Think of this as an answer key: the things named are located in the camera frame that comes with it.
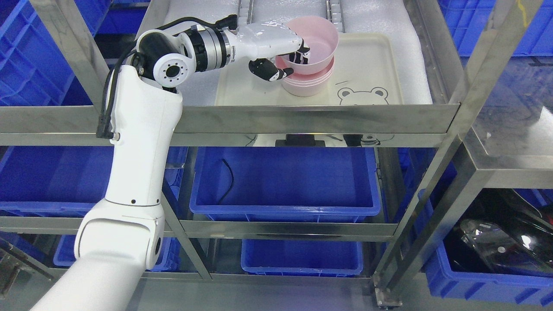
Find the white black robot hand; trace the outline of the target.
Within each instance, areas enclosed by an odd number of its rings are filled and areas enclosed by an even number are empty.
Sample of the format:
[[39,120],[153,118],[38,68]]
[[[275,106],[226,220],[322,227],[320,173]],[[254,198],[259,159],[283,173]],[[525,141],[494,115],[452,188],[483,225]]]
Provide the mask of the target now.
[[230,63],[247,61],[249,72],[268,82],[294,73],[290,67],[279,69],[272,61],[274,57],[288,55],[295,64],[308,64],[311,58],[306,41],[275,21],[246,24],[223,33],[230,45]]

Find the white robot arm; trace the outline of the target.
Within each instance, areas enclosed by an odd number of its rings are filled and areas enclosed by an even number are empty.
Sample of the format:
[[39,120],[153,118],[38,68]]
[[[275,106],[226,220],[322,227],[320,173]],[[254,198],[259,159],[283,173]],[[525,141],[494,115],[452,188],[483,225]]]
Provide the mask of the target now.
[[84,216],[76,262],[34,311],[124,311],[158,260],[168,148],[182,114],[176,87],[234,60],[236,22],[182,18],[143,33],[105,81],[98,138],[114,145],[105,196]]

